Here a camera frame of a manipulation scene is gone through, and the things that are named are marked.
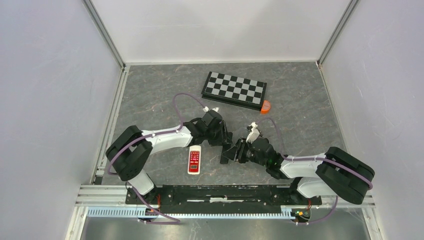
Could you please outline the black remote control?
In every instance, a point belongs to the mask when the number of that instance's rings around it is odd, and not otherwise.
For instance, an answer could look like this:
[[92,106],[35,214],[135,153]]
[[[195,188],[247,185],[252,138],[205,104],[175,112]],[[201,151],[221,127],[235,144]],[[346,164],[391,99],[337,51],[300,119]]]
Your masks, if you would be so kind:
[[234,161],[236,156],[237,147],[226,144],[222,146],[221,156],[219,163],[222,165],[228,164],[229,161]]

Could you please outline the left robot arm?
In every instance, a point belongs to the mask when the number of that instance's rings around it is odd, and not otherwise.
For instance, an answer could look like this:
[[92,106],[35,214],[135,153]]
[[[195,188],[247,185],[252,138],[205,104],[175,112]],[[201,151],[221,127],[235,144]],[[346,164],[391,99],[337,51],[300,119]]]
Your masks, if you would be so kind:
[[223,150],[228,150],[233,143],[233,133],[213,109],[203,117],[167,129],[140,130],[131,125],[111,144],[105,156],[114,173],[138,191],[140,200],[151,204],[157,198],[157,190],[144,170],[148,158],[169,149],[198,146],[204,141],[211,147],[221,146]]

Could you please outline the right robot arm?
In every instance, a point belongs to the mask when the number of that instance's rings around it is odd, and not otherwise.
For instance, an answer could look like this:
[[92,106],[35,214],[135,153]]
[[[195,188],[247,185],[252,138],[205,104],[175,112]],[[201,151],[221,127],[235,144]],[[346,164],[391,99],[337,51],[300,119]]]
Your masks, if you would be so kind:
[[253,142],[240,138],[222,156],[240,164],[252,162],[265,167],[277,180],[292,179],[288,196],[295,204],[313,197],[338,196],[359,205],[372,189],[375,177],[370,166],[335,146],[318,155],[295,157],[277,152],[267,138]]

